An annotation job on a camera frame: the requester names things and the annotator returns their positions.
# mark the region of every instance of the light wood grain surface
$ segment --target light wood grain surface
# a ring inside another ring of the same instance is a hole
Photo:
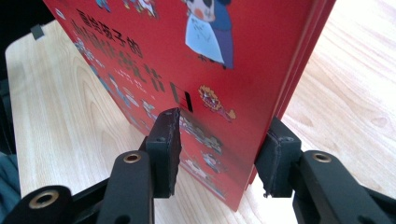
[[[283,121],[303,149],[337,156],[365,186],[396,198],[396,2],[347,1],[332,15]],[[108,177],[143,136],[109,98],[57,22],[7,50],[22,195],[73,193]],[[180,169],[157,223],[295,223],[290,199],[264,199],[256,178],[233,212]]]

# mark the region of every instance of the cartoon character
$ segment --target cartoon character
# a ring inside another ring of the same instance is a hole
[[[194,135],[195,139],[199,143],[204,144],[208,148],[212,148],[215,152],[221,155],[222,143],[215,136],[206,137],[205,133],[199,127],[196,127],[183,116],[180,116],[179,126],[186,133]]]
[[[215,94],[214,91],[210,90],[210,88],[206,86],[201,86],[198,92],[202,100],[204,101],[205,106],[209,107],[211,111],[217,112],[218,114],[222,115],[229,122],[231,122],[233,119],[236,119],[236,115],[233,109],[227,112],[219,101],[218,96]]]
[[[205,144],[205,146],[212,148],[215,152],[217,152],[218,154],[221,155],[222,143],[216,137],[214,137],[214,136],[211,136],[210,138],[206,137],[204,144]]]
[[[157,17],[157,11],[155,10],[155,3],[153,0],[122,0],[124,6],[129,9],[129,2],[132,2],[136,11],[141,13],[144,10],[148,11],[148,15],[154,18]]]
[[[107,4],[107,0],[95,0],[96,4],[99,6],[99,8],[105,8],[108,12],[110,12],[110,7]]]
[[[224,167],[224,165],[216,159],[216,157],[213,154],[210,153],[204,153],[201,151],[202,157],[204,158],[204,161],[206,165],[208,165],[216,174],[219,173],[224,173],[228,169]]]
[[[136,0],[122,0],[124,3],[124,6],[129,9],[129,2],[132,2],[132,4],[134,5],[134,8],[136,8],[137,11],[139,11],[139,4],[136,2]]]
[[[220,189],[220,187],[223,187],[221,183],[216,178],[213,178],[212,175],[209,175],[207,172],[205,172],[201,168],[201,165],[198,163],[196,158],[193,157],[192,159],[190,157],[187,150],[183,149],[181,153],[181,158],[183,159],[180,160],[180,164],[199,180],[201,180],[207,187],[217,193],[222,199],[225,199],[226,194],[222,189]]]
[[[105,67],[102,63],[100,63],[99,60],[95,59],[95,57],[93,56],[93,54],[89,49],[85,48],[84,42],[82,42],[82,40],[79,37],[77,37],[77,41],[74,42],[74,44],[78,49],[79,53],[85,55],[85,57],[89,61],[96,62],[99,66]]]
[[[188,8],[186,45],[224,68],[233,69],[233,36],[226,6],[231,0],[184,0]]]

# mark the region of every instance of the red book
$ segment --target red book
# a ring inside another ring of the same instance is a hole
[[[143,134],[181,108],[180,165],[237,210],[334,0],[45,3]]]

